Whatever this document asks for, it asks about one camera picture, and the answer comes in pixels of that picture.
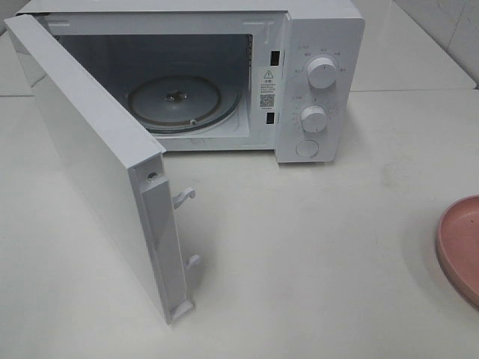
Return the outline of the white timer knob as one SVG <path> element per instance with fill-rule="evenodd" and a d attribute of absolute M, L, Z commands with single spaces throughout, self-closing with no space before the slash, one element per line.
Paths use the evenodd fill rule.
<path fill-rule="evenodd" d="M 301 112 L 300 122 L 305 132 L 318 133 L 327 127 L 329 117 L 323 107 L 313 105 Z"/>

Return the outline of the pink round plate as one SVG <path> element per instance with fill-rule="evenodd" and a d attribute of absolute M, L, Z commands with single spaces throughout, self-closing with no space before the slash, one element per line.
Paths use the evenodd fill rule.
<path fill-rule="evenodd" d="M 452 203 L 441 215 L 436 255 L 453 287 L 478 306 L 478 196 Z"/>

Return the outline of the white microwave oven body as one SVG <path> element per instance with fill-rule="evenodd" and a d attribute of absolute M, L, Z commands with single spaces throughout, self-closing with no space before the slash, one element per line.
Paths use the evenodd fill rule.
<path fill-rule="evenodd" d="M 40 22 L 129 113 L 129 93 L 162 76 L 203 76 L 241 91 L 235 111 L 203 129 L 156 134 L 139 122 L 167 153 L 335 157 L 365 26 L 350 1 L 30 1 L 20 15 Z M 338 63 L 336 82 L 322 90 L 306 73 L 320 55 Z M 313 105 L 329 122 L 307 133 L 300 114 Z M 296 154 L 307 139 L 320 147 L 311 159 Z"/>

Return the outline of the upper white power knob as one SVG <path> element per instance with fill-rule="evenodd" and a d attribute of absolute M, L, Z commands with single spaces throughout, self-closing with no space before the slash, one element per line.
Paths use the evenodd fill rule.
<path fill-rule="evenodd" d="M 338 63 L 331 55 L 320 55 L 308 62 L 306 73 L 310 86 L 326 89 L 336 82 Z"/>

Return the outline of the round white door button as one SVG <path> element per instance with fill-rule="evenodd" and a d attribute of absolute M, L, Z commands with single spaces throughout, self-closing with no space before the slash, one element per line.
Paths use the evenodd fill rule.
<path fill-rule="evenodd" d="M 319 152 L 319 144 L 314 140 L 301 141 L 296 146 L 296 154 L 302 158 L 314 158 Z"/>

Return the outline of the glass microwave turntable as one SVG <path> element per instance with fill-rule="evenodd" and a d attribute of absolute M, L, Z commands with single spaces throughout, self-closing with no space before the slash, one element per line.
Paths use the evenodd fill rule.
<path fill-rule="evenodd" d="M 149 132 L 177 134 L 203 129 L 232 114 L 241 91 L 203 76 L 162 76 L 138 86 L 128 109 Z"/>

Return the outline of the white microwave door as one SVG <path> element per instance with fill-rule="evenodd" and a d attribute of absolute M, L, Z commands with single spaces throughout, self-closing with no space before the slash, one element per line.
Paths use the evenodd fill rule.
<path fill-rule="evenodd" d="M 192 309 L 164 147 L 31 15 L 6 28 L 70 178 L 167 323 Z"/>

